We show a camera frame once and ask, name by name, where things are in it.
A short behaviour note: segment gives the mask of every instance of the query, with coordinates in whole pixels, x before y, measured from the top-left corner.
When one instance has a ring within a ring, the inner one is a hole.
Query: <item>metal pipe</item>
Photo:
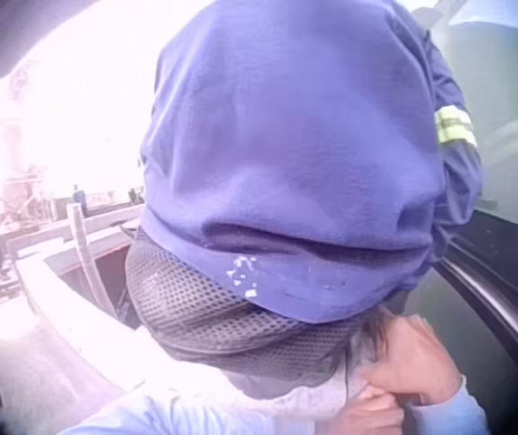
[[[70,229],[76,243],[76,250],[78,251],[78,257],[82,264],[82,270],[88,280],[94,303],[104,312],[116,318],[116,310],[114,309],[114,305],[112,304],[112,301],[106,292],[106,288],[102,283],[98,267],[96,267],[96,262],[94,261],[94,257],[92,256],[88,246],[86,228],[84,226],[84,219],[82,216],[82,207],[80,204],[68,204],[67,212],[68,220],[70,221]]]

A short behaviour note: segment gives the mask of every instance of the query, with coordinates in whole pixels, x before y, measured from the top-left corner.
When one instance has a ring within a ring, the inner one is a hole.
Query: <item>glass panel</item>
[[[478,207],[518,224],[518,0],[468,0],[433,35],[475,126],[484,165]]]

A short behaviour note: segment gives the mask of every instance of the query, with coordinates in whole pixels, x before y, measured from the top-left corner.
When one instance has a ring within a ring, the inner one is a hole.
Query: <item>reflective stripe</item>
[[[439,109],[434,118],[440,143],[465,140],[476,147],[473,124],[468,113],[461,111],[456,106],[446,106]]]

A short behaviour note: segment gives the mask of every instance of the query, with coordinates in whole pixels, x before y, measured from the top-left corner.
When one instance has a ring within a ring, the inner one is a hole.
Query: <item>sleeve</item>
[[[130,394],[62,435],[314,435],[315,423],[280,420],[256,411],[229,410],[178,397]]]
[[[446,178],[446,190],[437,200],[434,214],[434,263],[445,253],[454,232],[472,216],[482,190],[483,174],[462,91],[442,53],[432,42],[430,33],[427,33],[425,45],[432,73],[435,122]]]
[[[456,395],[432,406],[412,406],[419,435],[489,435],[486,416],[476,399],[468,394],[466,378]]]

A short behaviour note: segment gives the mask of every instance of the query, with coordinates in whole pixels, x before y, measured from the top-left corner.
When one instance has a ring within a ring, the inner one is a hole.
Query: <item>hair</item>
[[[381,305],[369,309],[363,314],[364,320],[361,325],[363,334],[371,340],[376,358],[385,350],[388,345],[386,340],[386,314]]]

